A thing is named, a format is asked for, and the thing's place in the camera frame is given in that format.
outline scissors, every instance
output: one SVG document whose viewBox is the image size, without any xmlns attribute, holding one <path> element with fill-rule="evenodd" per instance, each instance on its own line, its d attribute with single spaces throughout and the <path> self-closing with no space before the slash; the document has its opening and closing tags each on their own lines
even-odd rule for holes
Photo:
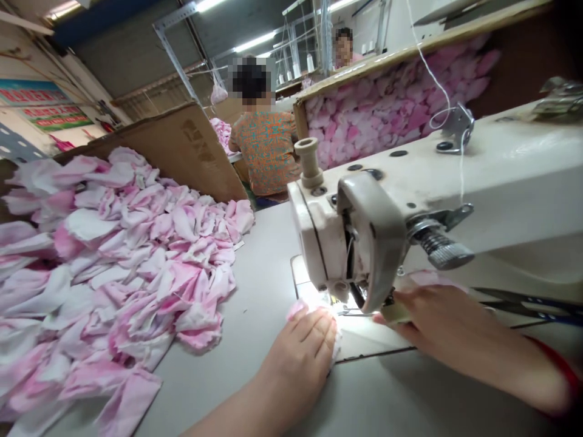
<svg viewBox="0 0 583 437">
<path fill-rule="evenodd" d="M 481 302 L 490 308 L 536 317 L 549 322 L 559 322 L 583 327 L 583 306 L 545 297 L 528 296 L 495 288 L 473 287 L 480 293 L 501 299 L 502 302 Z"/>
</svg>

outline sign with red text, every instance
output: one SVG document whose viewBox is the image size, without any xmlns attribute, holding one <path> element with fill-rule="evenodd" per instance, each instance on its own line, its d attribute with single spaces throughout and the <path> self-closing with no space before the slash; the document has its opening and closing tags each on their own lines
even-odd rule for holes
<svg viewBox="0 0 583 437">
<path fill-rule="evenodd" d="M 93 124 L 78 106 L 30 107 L 21 109 L 20 112 L 44 132 Z"/>
<path fill-rule="evenodd" d="M 44 132 L 93 124 L 54 82 L 0 79 L 0 97 Z"/>
</svg>

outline orange patterned shirt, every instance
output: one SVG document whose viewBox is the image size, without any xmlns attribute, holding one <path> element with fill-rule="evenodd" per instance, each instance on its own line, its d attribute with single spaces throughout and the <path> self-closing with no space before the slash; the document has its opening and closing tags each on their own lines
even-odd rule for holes
<svg viewBox="0 0 583 437">
<path fill-rule="evenodd" d="M 292 137 L 296 123 L 288 112 L 245 112 L 233 125 L 231 143 L 243 154 L 255 195 L 287 199 L 287 184 L 302 172 Z"/>
</svg>

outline red bracelet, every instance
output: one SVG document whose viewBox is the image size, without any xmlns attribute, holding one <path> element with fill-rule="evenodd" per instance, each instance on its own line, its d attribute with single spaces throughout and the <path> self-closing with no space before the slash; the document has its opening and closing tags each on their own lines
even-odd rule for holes
<svg viewBox="0 0 583 437">
<path fill-rule="evenodd" d="M 542 341 L 529 336 L 525 337 L 536 344 L 545 353 L 545 355 L 547 355 L 549 360 L 551 360 L 553 364 L 557 366 L 569 384 L 571 398 L 573 400 L 577 399 L 577 397 L 581 394 L 581 381 L 569 363 L 561 355 L 559 355 L 557 351 L 545 345 Z"/>
</svg>

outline forearm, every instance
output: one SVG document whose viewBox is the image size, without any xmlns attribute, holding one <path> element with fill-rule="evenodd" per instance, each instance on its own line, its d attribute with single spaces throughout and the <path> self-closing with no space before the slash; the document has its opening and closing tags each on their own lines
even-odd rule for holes
<svg viewBox="0 0 583 437">
<path fill-rule="evenodd" d="M 266 405 L 260 394 L 247 384 L 185 431 L 182 437 L 276 437 L 278 433 L 271 429 L 265 412 Z"/>
<path fill-rule="evenodd" d="M 499 388 L 541 412 L 560 417 L 569 411 L 574 400 L 571 384 L 564 371 L 544 352 L 547 347 L 534 341 L 527 340 L 531 349 L 528 360 L 509 372 L 513 377 Z"/>
</svg>

